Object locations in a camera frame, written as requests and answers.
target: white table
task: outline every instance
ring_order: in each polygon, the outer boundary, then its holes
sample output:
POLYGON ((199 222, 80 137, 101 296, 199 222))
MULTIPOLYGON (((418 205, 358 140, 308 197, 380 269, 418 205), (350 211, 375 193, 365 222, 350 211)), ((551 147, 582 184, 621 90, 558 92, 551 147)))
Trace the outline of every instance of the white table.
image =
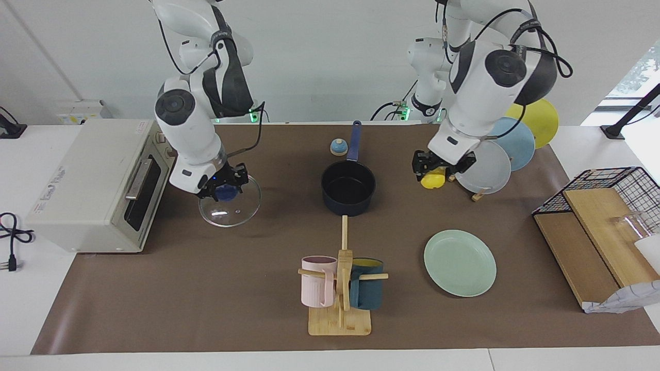
MULTIPOLYGON (((0 141, 0 210, 23 218, 79 132, 77 126, 31 126, 16 141, 0 141)), ((625 142, 597 127, 561 127, 551 143, 567 175, 588 168, 640 166, 625 142)), ((9 255, 0 242, 0 260, 9 255)), ((449 349, 269 353, 135 353, 26 356, 74 255, 38 238, 19 244, 19 272, 0 271, 0 370, 291 370, 341 366, 407 370, 658 370, 660 346, 572 349, 449 349)), ((660 306, 647 308, 660 328, 660 306)))

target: oven window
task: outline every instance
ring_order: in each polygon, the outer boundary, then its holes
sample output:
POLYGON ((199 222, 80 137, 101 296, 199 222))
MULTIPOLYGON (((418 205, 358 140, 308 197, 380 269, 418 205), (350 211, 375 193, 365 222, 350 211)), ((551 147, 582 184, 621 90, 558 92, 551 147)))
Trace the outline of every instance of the oven window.
POLYGON ((145 219, 149 203, 156 191, 158 179, 160 178, 160 166, 158 165, 158 162, 152 155, 149 155, 149 158, 153 163, 151 164, 151 168, 145 179, 142 191, 140 191, 137 199, 131 200, 128 203, 128 208, 126 208, 126 212, 124 213, 124 220, 126 220, 135 231, 140 230, 140 227, 142 227, 142 222, 145 219))

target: black saucepan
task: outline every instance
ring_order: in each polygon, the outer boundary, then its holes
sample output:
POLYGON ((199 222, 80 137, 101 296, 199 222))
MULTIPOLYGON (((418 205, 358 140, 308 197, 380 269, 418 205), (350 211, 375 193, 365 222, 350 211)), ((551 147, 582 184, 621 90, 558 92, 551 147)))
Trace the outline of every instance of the black saucepan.
POLYGON ((323 202, 337 215, 355 217, 364 213, 376 189, 376 178, 368 167, 358 162, 362 123, 353 122, 348 156, 328 166, 323 172, 323 202))

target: yellow sponge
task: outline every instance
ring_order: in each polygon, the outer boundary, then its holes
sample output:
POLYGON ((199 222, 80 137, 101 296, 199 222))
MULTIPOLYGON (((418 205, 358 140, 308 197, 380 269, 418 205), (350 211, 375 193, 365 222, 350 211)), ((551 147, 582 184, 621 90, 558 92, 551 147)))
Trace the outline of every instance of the yellow sponge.
POLYGON ((437 168, 431 170, 422 178, 420 182, 426 189, 440 188, 445 185, 445 169, 437 168))

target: yellow plate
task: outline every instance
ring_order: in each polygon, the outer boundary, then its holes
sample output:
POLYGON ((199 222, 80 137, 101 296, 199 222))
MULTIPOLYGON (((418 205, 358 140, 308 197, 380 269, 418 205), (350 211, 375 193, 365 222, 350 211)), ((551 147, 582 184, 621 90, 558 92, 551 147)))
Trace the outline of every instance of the yellow plate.
MULTIPOLYGON (((521 113, 523 113, 523 106, 514 104, 506 112, 505 116, 518 119, 521 113)), ((557 110, 545 98, 528 105, 522 121, 532 131, 532 134, 534 134, 536 149, 550 143, 559 128, 557 110)))

